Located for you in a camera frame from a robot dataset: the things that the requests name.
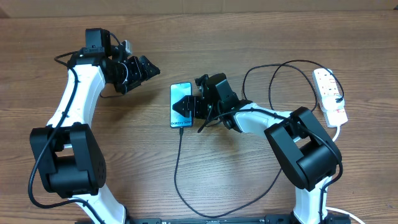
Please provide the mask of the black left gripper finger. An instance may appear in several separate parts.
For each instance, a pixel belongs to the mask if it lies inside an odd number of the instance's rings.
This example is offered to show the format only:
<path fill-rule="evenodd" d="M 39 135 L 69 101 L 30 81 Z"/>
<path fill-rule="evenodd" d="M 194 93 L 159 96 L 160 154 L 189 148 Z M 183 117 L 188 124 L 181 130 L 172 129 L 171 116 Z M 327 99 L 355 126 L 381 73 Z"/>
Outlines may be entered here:
<path fill-rule="evenodd" d="M 135 56 L 133 56 L 133 81 L 143 82 L 146 79 L 145 67 L 142 62 Z"/>
<path fill-rule="evenodd" d="M 144 55 L 140 56 L 139 61 L 142 62 L 145 67 L 145 69 L 144 69 L 146 72 L 145 81 L 160 74 L 160 69 L 158 67 L 156 67 L 153 63 L 151 63 L 150 60 L 146 56 L 144 56 Z"/>

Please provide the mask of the Samsung Galaxy smartphone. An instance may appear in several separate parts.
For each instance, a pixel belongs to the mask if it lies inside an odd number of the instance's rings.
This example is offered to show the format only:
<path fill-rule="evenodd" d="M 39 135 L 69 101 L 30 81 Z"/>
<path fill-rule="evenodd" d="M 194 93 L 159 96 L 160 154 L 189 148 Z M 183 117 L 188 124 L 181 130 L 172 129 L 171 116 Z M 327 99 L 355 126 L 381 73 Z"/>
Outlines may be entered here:
<path fill-rule="evenodd" d="M 192 84 L 190 82 L 174 83 L 170 86 L 170 127 L 185 128 L 191 127 L 193 123 L 192 116 L 184 118 L 172 109 L 172 105 L 184 96 L 192 95 Z"/>

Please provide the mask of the white power strip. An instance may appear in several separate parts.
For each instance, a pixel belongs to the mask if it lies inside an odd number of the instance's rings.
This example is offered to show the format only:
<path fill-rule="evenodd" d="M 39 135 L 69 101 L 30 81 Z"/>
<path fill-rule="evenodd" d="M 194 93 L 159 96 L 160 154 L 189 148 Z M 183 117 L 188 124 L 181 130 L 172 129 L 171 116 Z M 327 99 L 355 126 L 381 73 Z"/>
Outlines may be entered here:
<path fill-rule="evenodd" d="M 315 83 L 319 105 L 323 96 L 340 95 L 335 78 L 326 69 L 315 69 L 312 73 L 312 78 Z M 329 128 L 341 126 L 348 121 L 345 107 L 336 111 L 323 112 L 323 115 Z"/>

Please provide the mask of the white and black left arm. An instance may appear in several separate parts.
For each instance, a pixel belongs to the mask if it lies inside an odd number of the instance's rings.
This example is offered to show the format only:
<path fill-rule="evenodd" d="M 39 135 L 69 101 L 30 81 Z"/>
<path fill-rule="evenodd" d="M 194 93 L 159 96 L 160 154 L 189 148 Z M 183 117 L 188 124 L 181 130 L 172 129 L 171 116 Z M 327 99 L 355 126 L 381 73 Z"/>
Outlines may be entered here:
<path fill-rule="evenodd" d="M 85 46 L 67 54 L 68 81 L 58 108 L 30 134 L 30 201 L 44 209 L 76 203 L 92 223 L 133 222 L 106 185 L 106 161 L 91 130 L 98 98 L 109 83 L 125 95 L 160 74 L 147 57 L 132 55 L 129 41 L 113 45 L 114 38 L 102 28 L 85 31 Z"/>

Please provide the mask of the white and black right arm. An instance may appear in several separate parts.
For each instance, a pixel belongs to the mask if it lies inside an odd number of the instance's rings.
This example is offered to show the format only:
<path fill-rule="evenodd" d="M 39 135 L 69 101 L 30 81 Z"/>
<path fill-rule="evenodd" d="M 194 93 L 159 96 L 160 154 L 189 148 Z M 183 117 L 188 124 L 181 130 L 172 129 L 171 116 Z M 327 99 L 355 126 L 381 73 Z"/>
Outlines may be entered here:
<path fill-rule="evenodd" d="M 295 186 L 295 207 L 289 221 L 332 223 L 326 195 L 343 173 L 342 156 L 314 114 L 305 107 L 280 112 L 241 100 L 224 73 L 203 75 L 195 84 L 198 96 L 193 95 L 190 82 L 171 85 L 171 128 L 191 127 L 194 119 L 202 119 L 205 126 L 219 120 L 227 129 L 266 139 L 281 170 Z"/>

